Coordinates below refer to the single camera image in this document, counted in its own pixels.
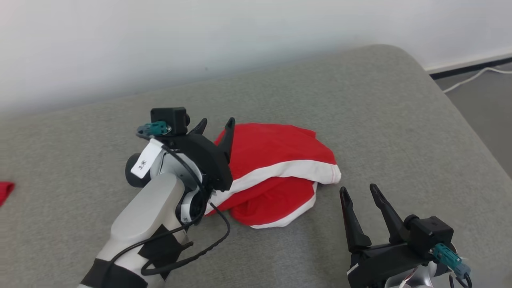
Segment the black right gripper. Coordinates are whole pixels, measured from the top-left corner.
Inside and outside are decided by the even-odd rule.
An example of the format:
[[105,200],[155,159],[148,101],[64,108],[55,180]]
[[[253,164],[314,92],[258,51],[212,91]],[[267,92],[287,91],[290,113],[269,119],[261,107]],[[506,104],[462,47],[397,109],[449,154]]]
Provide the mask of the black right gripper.
[[340,188],[344,229],[351,264],[347,271],[352,288],[432,288],[436,273],[433,240],[410,240],[403,236],[404,222],[376,184],[369,186],[374,203],[382,212],[389,244],[372,246],[353,210],[346,189]]

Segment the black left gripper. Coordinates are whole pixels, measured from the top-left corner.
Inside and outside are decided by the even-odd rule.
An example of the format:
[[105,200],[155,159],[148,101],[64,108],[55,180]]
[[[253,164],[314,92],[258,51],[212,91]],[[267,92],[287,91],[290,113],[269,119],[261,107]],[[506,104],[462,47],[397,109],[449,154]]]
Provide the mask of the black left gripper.
[[171,149],[178,150],[194,162],[207,176],[215,190],[228,191],[233,183],[229,163],[232,156],[235,125],[235,118],[229,118],[217,145],[203,136],[207,118],[201,119],[187,135],[160,137],[160,141]]

